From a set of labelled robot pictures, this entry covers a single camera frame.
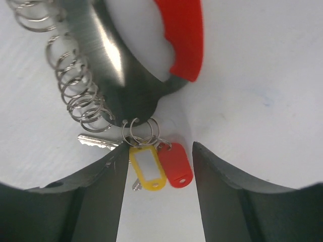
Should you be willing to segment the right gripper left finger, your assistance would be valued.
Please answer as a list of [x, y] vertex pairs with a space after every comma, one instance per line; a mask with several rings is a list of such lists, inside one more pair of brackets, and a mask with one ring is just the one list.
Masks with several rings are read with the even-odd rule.
[[1, 241], [116, 241], [129, 146], [48, 184], [1, 184]]

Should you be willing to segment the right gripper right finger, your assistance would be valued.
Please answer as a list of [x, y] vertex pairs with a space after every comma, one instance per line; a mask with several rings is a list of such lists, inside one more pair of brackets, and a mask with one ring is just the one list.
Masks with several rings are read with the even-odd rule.
[[292, 189], [192, 146], [206, 241], [322, 241], [322, 183]]

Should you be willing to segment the red handled key organizer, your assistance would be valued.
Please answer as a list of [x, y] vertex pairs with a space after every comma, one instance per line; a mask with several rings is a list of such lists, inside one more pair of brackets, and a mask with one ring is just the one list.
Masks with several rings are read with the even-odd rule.
[[201, 1], [156, 1], [164, 35], [175, 52], [162, 82], [133, 55], [104, 1], [8, 1], [31, 32], [55, 31], [45, 55], [71, 118], [88, 132], [150, 120], [158, 101], [199, 76], [203, 62]]

